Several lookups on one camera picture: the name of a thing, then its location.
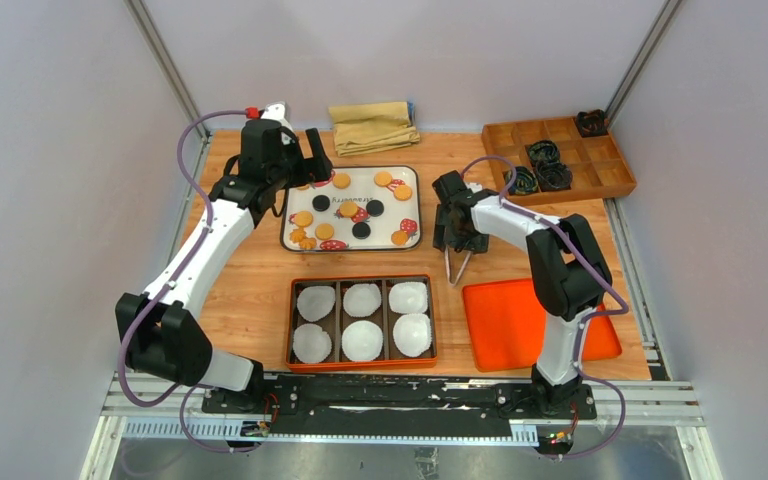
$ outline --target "strawberry print tray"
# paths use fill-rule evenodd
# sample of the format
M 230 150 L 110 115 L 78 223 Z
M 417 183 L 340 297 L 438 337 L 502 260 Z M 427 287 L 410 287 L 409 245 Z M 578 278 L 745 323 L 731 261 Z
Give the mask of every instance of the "strawberry print tray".
M 293 188 L 281 245 L 293 252 L 409 250 L 421 238 L 419 178 L 408 166 L 334 168 Z

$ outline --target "white tray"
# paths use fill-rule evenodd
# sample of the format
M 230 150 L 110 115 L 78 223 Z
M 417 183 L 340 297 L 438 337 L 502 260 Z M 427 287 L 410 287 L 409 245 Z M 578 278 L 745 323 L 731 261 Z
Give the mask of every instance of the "white tray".
M 388 172 L 395 183 L 388 187 L 379 187 L 375 184 L 375 174 Z M 419 178 L 416 171 L 408 166 L 394 167 L 341 167 L 334 168 L 334 174 L 346 173 L 351 177 L 351 184 L 344 189 L 337 188 L 329 180 L 319 186 L 311 185 L 307 188 L 293 188 L 288 193 L 287 209 L 284 212 L 284 220 L 281 226 L 281 245 L 293 252 L 341 252 L 341 251 L 369 251 L 369 250 L 409 250 L 416 247 L 422 237 L 421 221 L 419 215 Z M 404 182 L 413 190 L 410 199 L 401 201 L 393 194 L 398 182 Z M 317 212 L 313 208 L 313 199 L 318 195 L 325 195 L 330 200 L 328 210 Z M 365 239 L 358 239 L 352 233 L 355 219 L 340 217 L 337 213 L 344 201 L 354 201 L 359 207 L 366 208 L 371 200 L 379 200 L 384 204 L 384 213 L 378 217 L 369 216 L 365 220 L 370 227 L 370 235 Z M 308 239 L 316 240 L 316 246 L 312 249 L 303 249 L 299 242 L 291 239 L 293 231 L 301 228 L 295 225 L 291 219 L 295 214 L 307 211 L 313 215 L 313 223 L 304 227 Z M 403 220 L 413 220 L 416 231 L 411 222 L 407 222 L 407 242 L 404 245 L 393 243 L 393 234 L 402 230 L 405 225 Z M 330 243 L 316 238 L 316 227 L 322 223 L 328 223 L 334 227 L 334 235 Z

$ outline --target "gray floor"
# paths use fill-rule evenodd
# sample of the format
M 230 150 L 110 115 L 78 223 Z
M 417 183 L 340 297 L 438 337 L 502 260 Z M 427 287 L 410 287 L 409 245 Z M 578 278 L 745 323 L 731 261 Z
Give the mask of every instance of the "gray floor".
M 576 432 L 576 450 L 602 438 L 594 428 Z M 132 472 L 149 472 L 185 453 L 168 468 L 139 478 L 163 479 L 689 479 L 675 429 L 626 427 L 597 454 L 554 463 L 514 447 L 407 447 L 394 445 L 267 444 L 248 454 L 203 452 L 184 440 L 128 441 L 125 461 Z M 122 457 L 111 479 L 124 473 Z

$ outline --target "wooden tabletop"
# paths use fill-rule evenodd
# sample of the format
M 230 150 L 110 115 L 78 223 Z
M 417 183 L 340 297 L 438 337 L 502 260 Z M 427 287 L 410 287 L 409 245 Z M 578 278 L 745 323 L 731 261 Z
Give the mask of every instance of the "wooden tabletop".
M 434 368 L 388 370 L 389 372 L 428 375 L 515 375 L 527 376 L 529 369 L 482 373 L 475 368 L 470 348 L 461 287 L 475 283 L 530 277 L 526 255 L 503 241 L 492 242 L 485 255 L 473 257 L 458 287 L 449 287 L 442 254 L 431 247 L 437 197 L 431 182 L 443 173 L 460 170 L 484 154 L 478 134 L 424 133 L 422 142 L 408 148 L 369 155 L 340 158 L 334 151 L 330 132 L 322 132 L 322 143 L 335 166 L 410 165 L 421 184 L 422 226 L 426 232 L 414 250 L 399 253 L 300 254 L 280 245 L 281 222 L 264 217 L 255 232 L 231 256 L 208 296 L 199 323 L 213 344 L 263 363 L 267 370 L 287 370 L 284 363 L 289 325 L 290 282 L 296 278 L 356 277 L 364 275 L 428 274 L 437 327 L 438 362 Z M 306 155 L 310 154 L 306 143 Z M 240 152 L 239 131 L 219 131 L 212 139 L 201 185 L 210 190 L 222 176 L 228 157 Z M 476 165 L 468 181 L 494 188 L 487 165 Z M 197 198 L 190 212 L 187 233 L 197 223 L 204 204 Z M 600 200 L 535 207 L 542 213 L 566 216 L 580 213 L 587 217 L 611 267 L 614 286 L 628 297 L 623 272 L 611 237 L 607 215 Z M 453 260 L 459 264 L 460 256 Z M 613 301 L 606 296 L 608 307 Z M 613 317 L 623 353 L 611 360 L 585 363 L 585 370 L 611 379 L 648 380 L 649 369 L 643 354 L 637 324 L 631 314 Z

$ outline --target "wooden organizer compartment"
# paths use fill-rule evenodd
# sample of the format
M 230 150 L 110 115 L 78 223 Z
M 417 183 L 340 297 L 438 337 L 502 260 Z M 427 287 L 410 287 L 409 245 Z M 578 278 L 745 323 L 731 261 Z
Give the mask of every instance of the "wooden organizer compartment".
M 420 282 L 428 289 L 428 308 L 424 312 L 431 319 L 431 347 L 418 357 L 403 355 L 393 340 L 393 326 L 400 314 L 390 311 L 389 293 L 393 285 L 403 282 Z M 365 318 L 349 316 L 343 310 L 343 295 L 352 285 L 372 283 L 381 290 L 381 306 L 372 315 Z M 331 312 L 322 320 L 316 322 L 331 337 L 331 353 L 321 363 L 302 363 L 293 353 L 293 332 L 299 325 L 307 323 L 296 308 L 296 299 L 305 287 L 311 286 L 334 287 L 337 293 L 336 304 Z M 360 369 L 386 369 L 405 367 L 433 367 L 437 364 L 437 329 L 434 326 L 434 307 L 431 298 L 431 279 L 427 275 L 391 275 L 386 277 L 353 277 L 353 278 L 309 278 L 293 280 L 290 301 L 290 328 L 287 332 L 286 353 L 284 355 L 287 367 L 296 373 L 333 372 Z M 346 327 L 358 320 L 369 320 L 381 327 L 384 334 L 384 346 L 381 354 L 371 362 L 352 362 L 343 353 L 342 335 Z
M 515 166 L 526 166 L 532 172 L 525 149 L 539 140 L 551 140 L 558 145 L 561 161 L 572 171 L 569 190 L 537 192 L 531 195 L 510 195 L 519 205 L 573 202 L 593 198 L 622 197 L 631 193 L 637 181 L 628 168 L 613 135 L 582 138 L 575 127 L 574 117 L 526 120 L 522 122 L 491 123 L 484 126 L 481 141 L 489 155 L 499 155 Z M 507 166 L 491 161 L 490 169 L 496 189 L 505 187 Z

